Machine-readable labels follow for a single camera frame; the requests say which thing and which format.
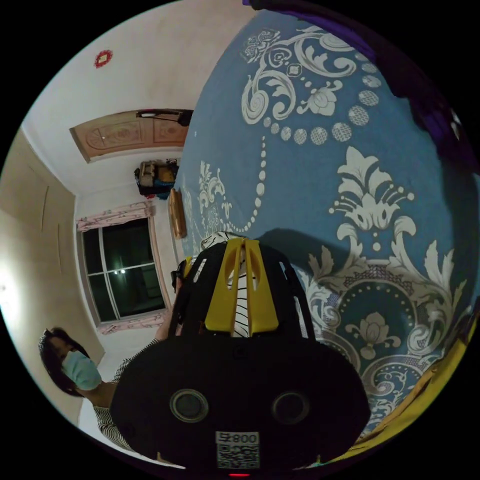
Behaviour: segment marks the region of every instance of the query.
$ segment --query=window frame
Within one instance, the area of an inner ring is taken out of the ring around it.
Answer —
[[[115,302],[115,298],[112,292],[112,286],[110,285],[110,279],[109,279],[109,273],[114,272],[115,270],[107,270],[107,264],[105,261],[105,250],[104,250],[104,236],[103,236],[103,227],[97,228],[98,230],[98,240],[99,240],[99,247],[100,247],[100,258],[101,258],[101,264],[102,264],[102,272],[98,273],[88,273],[87,270],[87,259],[85,256],[85,245],[84,245],[84,236],[81,231],[77,231],[77,254],[78,254],[78,262],[79,262],[79,267],[80,267],[80,283],[81,287],[83,288],[83,291],[85,293],[86,297],[86,303],[88,305],[88,309],[90,310],[90,313],[93,318],[93,322],[95,323],[96,327],[100,327],[101,325],[105,324],[116,324],[116,323],[123,323],[123,322],[131,322],[135,320],[140,320],[144,318],[146,315],[158,315],[166,310],[168,310],[169,305],[170,305],[170,299],[166,297],[167,292],[165,291],[165,285],[162,279],[162,271],[161,268],[158,265],[158,260],[156,260],[158,248],[156,245],[153,245],[152,239],[156,238],[156,235],[152,235],[151,228],[154,228],[151,224],[151,222],[148,221],[148,231],[150,234],[150,246],[152,249],[152,254],[153,254],[153,262],[150,263],[145,263],[142,265],[135,265],[135,266],[130,266],[127,268],[124,268],[124,270],[131,270],[133,268],[138,268],[138,267],[146,267],[150,265],[154,265],[155,267],[155,272],[156,276],[158,279],[158,286],[160,288],[160,292],[163,298],[163,303],[165,304],[164,308],[160,308],[157,310],[151,310],[146,313],[136,313],[135,315],[128,315],[128,316],[120,316],[118,308],[117,308],[117,303]],[[106,289],[108,292],[108,296],[110,298],[111,306],[113,309],[113,312],[116,316],[114,320],[109,320],[109,321],[102,321],[97,309],[97,305],[94,300],[94,295],[92,292],[92,288],[90,286],[90,280],[89,277],[91,276],[98,276],[98,275],[103,275],[105,279],[105,284],[106,284]]]

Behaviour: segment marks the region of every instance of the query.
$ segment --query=woman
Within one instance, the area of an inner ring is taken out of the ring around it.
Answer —
[[[175,289],[177,296],[181,286],[182,282],[178,279]],[[38,344],[43,366],[55,385],[72,397],[84,397],[90,400],[101,433],[115,445],[131,452],[134,450],[130,448],[112,420],[110,404],[120,377],[128,364],[141,352],[168,337],[172,310],[168,312],[165,321],[156,331],[154,339],[139,353],[123,360],[110,381],[102,380],[95,363],[85,349],[70,338],[62,328],[46,330]]]

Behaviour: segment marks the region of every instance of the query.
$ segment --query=sticker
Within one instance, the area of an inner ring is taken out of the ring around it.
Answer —
[[[111,50],[101,51],[95,58],[95,67],[100,68],[106,65],[113,57],[114,53]]]
[[[260,436],[257,431],[215,432],[219,469],[259,469]]]

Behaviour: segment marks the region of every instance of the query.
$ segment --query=door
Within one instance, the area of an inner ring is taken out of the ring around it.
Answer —
[[[124,111],[81,123],[70,129],[87,163],[103,155],[136,149],[183,147],[188,126],[176,122],[178,115],[139,118],[137,110]]]

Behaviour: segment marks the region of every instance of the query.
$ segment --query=qr code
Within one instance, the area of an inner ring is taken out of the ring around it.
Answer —
[[[217,445],[217,465],[220,469],[259,469],[259,445]]]
[[[216,432],[216,458],[219,469],[259,469],[258,432]]]

